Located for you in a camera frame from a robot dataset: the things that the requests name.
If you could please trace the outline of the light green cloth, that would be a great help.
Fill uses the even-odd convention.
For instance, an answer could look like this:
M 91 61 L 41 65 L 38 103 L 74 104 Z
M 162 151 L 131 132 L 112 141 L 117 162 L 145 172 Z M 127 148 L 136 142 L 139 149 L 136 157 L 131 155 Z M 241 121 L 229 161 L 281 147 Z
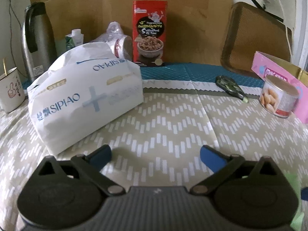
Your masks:
M 298 208 L 295 212 L 295 216 L 290 224 L 291 228 L 295 231 L 301 231 L 302 223 L 304 219 L 304 212 L 302 212 L 302 200 L 301 200 L 301 182 L 297 175 L 291 173 L 285 173 L 285 177 L 292 189 L 294 190 L 297 200 Z

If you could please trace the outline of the patterned beige tablecloth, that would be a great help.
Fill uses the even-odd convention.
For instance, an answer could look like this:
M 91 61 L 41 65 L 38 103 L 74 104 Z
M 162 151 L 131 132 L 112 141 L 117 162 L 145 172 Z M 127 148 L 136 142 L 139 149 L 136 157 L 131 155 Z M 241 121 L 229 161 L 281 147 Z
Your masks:
M 144 102 L 80 140 L 59 159 L 88 154 L 108 144 L 112 161 L 102 173 L 125 188 L 185 185 L 211 174 L 200 161 L 207 144 L 247 160 L 268 155 L 307 186 L 307 126 L 294 115 L 267 112 L 257 99 L 228 96 L 146 93 Z

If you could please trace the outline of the white SIPIAO tissue pack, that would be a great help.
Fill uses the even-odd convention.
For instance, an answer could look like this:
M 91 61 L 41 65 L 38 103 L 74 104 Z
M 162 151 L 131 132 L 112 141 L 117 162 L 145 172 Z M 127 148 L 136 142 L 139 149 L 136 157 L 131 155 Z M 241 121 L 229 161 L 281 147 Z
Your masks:
M 104 42 L 65 52 L 27 92 L 32 124 L 52 155 L 143 102 L 140 67 Z

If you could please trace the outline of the dark patterned correction tape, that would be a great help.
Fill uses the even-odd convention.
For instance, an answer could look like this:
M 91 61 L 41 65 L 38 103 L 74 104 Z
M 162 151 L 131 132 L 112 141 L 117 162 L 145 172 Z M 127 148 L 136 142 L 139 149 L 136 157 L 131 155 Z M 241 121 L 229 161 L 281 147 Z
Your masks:
M 232 78 L 223 75 L 217 76 L 215 84 L 230 96 L 239 98 L 245 103 L 248 102 L 246 94 Z

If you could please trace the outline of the round snack tin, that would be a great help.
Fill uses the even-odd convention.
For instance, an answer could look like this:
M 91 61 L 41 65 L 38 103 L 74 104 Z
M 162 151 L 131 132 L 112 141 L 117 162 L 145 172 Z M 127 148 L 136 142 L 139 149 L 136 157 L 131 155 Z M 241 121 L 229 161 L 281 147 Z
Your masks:
M 298 102 L 297 89 L 278 77 L 267 75 L 259 97 L 261 106 L 271 114 L 288 118 Z

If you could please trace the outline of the white enamel mug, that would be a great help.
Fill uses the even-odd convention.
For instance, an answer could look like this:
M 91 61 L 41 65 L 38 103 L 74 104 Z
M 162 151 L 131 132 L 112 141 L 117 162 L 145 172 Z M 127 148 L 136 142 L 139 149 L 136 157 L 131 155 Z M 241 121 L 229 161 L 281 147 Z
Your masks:
M 1 111 L 5 113 L 14 111 L 24 102 L 25 98 L 17 68 L 12 68 L 7 74 L 2 74 L 0 80 Z

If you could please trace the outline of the teal quilted table mat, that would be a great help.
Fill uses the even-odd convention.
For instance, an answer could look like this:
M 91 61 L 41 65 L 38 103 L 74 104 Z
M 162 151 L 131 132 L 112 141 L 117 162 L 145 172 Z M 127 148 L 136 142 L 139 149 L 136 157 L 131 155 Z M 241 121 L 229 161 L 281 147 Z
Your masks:
M 145 89 L 196 89 L 199 91 L 221 91 L 215 85 L 217 76 L 232 78 L 248 94 L 257 94 L 264 84 L 260 78 L 236 74 L 222 66 L 174 63 L 156 67 L 141 67 L 129 61 L 132 71 L 140 74 Z

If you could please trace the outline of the pink metal tin box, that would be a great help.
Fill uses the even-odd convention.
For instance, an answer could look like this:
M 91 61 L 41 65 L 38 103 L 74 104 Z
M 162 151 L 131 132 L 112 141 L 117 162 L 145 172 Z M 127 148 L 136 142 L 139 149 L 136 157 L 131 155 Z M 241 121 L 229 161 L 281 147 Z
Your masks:
M 298 80 L 296 75 L 300 69 L 297 66 L 278 57 L 256 52 L 253 59 L 252 71 L 264 81 L 267 75 L 272 75 L 294 86 L 299 93 L 299 98 L 292 113 L 302 123 L 307 124 L 307 80 L 303 82 Z

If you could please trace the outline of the stainless steel thermos jug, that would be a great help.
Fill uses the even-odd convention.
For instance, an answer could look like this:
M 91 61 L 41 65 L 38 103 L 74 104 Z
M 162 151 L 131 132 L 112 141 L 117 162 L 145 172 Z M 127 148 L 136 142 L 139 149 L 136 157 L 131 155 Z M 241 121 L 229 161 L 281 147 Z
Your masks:
M 35 2 L 26 7 L 21 44 L 27 76 L 33 82 L 57 59 L 54 33 L 45 3 Z

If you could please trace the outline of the clear plastic bag with cup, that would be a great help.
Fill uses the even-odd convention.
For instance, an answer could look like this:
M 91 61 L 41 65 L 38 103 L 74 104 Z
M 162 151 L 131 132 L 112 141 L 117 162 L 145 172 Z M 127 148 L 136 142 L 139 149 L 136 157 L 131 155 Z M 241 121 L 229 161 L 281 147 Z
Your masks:
M 116 57 L 133 60 L 132 38 L 124 34 L 120 24 L 116 21 L 109 23 L 106 32 L 91 42 L 105 42 Z

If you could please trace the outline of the small white green carton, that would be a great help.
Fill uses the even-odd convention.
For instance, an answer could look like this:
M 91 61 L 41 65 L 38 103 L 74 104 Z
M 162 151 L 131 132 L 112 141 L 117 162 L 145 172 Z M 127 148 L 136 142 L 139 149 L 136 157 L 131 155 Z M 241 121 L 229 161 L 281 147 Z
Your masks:
M 70 34 L 65 36 L 66 50 L 69 51 L 84 43 L 84 35 L 80 29 L 73 29 Z

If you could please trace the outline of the brown mesh chair back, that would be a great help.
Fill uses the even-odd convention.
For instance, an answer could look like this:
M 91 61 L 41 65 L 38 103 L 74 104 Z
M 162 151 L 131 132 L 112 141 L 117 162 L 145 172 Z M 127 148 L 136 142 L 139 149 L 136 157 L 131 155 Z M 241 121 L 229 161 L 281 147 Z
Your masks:
M 248 3 L 235 3 L 230 12 L 221 65 L 234 73 L 256 78 L 251 70 L 255 52 L 290 61 L 292 31 L 267 12 Z

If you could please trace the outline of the large cardboard sheet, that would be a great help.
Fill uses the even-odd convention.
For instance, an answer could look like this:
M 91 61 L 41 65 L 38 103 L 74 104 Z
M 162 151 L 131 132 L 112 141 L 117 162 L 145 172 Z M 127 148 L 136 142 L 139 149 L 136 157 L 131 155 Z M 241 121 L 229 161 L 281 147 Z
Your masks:
M 64 38 L 80 29 L 84 41 L 103 34 L 112 21 L 124 33 L 133 32 L 133 2 L 137 0 L 30 0 L 43 2 L 54 38 L 64 46 Z M 167 40 L 163 58 L 172 63 L 220 64 L 229 13 L 233 0 L 167 1 Z

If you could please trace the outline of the red cereal box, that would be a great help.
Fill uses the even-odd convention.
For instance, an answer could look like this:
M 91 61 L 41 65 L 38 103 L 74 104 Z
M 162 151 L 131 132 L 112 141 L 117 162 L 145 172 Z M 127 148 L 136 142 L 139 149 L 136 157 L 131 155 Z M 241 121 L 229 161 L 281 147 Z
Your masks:
M 133 62 L 139 66 L 164 65 L 167 5 L 166 1 L 133 2 Z

